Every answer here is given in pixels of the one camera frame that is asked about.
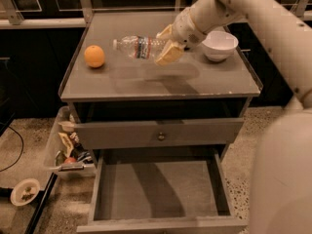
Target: white plastic bin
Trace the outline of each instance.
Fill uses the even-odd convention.
[[[77,162],[56,166],[56,156],[58,152],[66,148],[59,137],[59,133],[63,133],[63,129],[59,122],[68,121],[69,114],[70,112],[68,106],[64,106],[58,111],[58,116],[53,124],[45,148],[44,166],[48,171],[55,173],[62,179],[71,179],[72,177],[79,176],[95,176],[96,168],[94,164]]]

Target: gray tabletop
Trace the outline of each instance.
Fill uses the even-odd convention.
[[[237,52],[215,63],[198,46],[178,62],[161,67],[152,61],[124,57],[113,50],[113,39],[128,35],[155,36],[175,17],[175,12],[95,13],[60,98],[78,102],[259,95],[259,86]],[[105,52],[105,65],[99,69],[91,69],[84,61],[85,49],[94,44]]]

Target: bottle cap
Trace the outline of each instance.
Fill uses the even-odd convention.
[[[113,50],[117,51],[117,39],[114,39],[113,41]]]

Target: orange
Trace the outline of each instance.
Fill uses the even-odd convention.
[[[98,45],[91,45],[85,50],[85,62],[91,68],[101,67],[105,63],[105,53]]]

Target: white bowl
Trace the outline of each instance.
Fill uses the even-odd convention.
[[[22,199],[22,196],[26,193],[26,188],[29,187],[30,191],[29,193],[32,195],[31,198],[24,200]],[[12,193],[11,193],[11,202],[15,206],[24,206],[26,204],[29,204],[31,201],[35,199],[35,197],[38,195],[40,191],[40,184],[37,179],[34,178],[28,178],[23,180],[22,182],[18,183]]]
[[[222,61],[234,55],[237,46],[237,38],[224,31],[212,31],[202,42],[205,56],[212,61]]]

